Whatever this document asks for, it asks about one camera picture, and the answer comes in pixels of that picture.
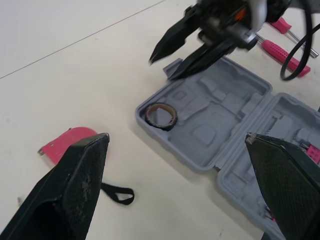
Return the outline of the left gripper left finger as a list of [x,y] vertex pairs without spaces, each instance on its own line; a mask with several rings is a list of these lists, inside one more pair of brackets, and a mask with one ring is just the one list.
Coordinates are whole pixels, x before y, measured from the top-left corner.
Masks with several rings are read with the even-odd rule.
[[28,194],[0,234],[2,240],[84,240],[100,194],[110,136],[68,147]]

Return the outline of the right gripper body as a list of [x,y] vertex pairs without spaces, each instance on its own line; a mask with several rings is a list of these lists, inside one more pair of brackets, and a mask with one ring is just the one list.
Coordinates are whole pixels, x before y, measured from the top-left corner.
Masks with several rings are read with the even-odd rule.
[[236,47],[251,46],[251,11],[246,0],[198,0],[186,15],[195,20],[198,39],[205,46],[225,41]]

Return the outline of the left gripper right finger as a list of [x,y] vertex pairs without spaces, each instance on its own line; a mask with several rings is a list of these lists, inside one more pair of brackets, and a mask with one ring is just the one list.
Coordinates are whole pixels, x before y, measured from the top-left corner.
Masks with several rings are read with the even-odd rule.
[[246,148],[266,205],[287,240],[320,238],[320,168],[297,145],[247,133]]

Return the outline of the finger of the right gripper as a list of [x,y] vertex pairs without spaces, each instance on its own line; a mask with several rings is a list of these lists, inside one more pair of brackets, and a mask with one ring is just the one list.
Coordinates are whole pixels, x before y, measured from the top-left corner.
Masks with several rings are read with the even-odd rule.
[[174,71],[174,79],[183,79],[202,72],[222,58],[231,53],[236,46],[231,40],[218,40],[209,46],[203,44],[194,51]]
[[189,35],[200,27],[201,9],[199,6],[188,7],[182,19],[171,26],[156,44],[149,63],[153,63],[166,58],[180,49]]

